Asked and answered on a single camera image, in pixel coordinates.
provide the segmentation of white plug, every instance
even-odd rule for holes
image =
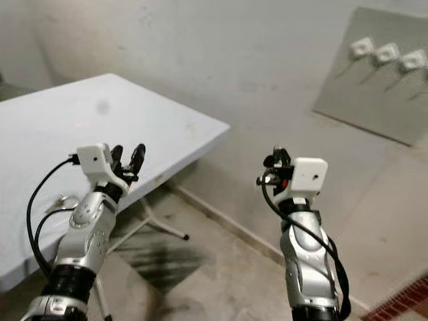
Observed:
[[[408,74],[424,68],[427,65],[427,56],[422,49],[405,54],[399,60],[400,73]]]
[[[371,38],[362,38],[356,42],[352,42],[349,46],[350,56],[352,60],[359,60],[370,55],[375,46]]]
[[[396,43],[388,43],[376,49],[373,53],[373,64],[376,67],[389,64],[400,57],[399,47]]]

